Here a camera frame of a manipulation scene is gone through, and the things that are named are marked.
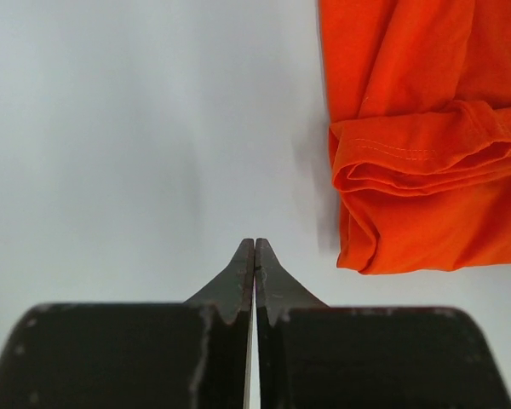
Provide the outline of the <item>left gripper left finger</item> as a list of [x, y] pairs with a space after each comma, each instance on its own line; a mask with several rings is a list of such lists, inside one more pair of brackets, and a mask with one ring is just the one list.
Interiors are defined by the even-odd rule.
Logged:
[[0, 354], [0, 408], [245, 408], [255, 243], [185, 302], [42, 303]]

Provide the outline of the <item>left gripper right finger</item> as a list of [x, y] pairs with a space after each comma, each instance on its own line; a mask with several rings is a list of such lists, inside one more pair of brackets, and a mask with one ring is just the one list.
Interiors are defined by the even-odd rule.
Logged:
[[331, 307], [255, 242], [264, 408], [510, 408], [483, 332], [457, 308]]

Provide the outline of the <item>orange t shirt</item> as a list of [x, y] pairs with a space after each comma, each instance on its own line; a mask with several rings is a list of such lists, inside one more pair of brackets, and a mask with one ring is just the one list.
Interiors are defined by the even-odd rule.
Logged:
[[511, 264], [511, 1], [322, 1], [337, 264]]

